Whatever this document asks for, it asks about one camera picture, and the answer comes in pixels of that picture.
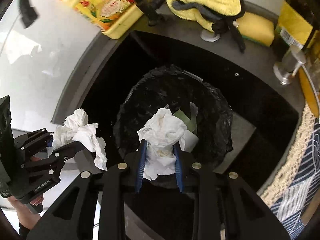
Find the person left hand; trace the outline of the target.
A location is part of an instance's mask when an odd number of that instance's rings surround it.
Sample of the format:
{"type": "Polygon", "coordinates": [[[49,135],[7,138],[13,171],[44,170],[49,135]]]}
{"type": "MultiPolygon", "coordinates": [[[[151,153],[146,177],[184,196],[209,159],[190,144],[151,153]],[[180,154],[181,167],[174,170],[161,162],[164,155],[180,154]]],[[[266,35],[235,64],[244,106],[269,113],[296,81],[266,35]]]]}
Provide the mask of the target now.
{"type": "MultiPolygon", "coordinates": [[[[39,161],[39,160],[40,158],[38,157],[31,157],[31,161],[39,161]]],[[[14,196],[8,197],[7,200],[16,210],[19,222],[25,228],[31,230],[36,225],[36,223],[40,220],[41,216],[39,213],[32,213],[26,205],[22,204],[14,196]]],[[[32,200],[29,204],[33,206],[34,205],[38,206],[42,204],[43,200],[44,200],[43,195],[40,195],[34,200],[32,200]]]]}

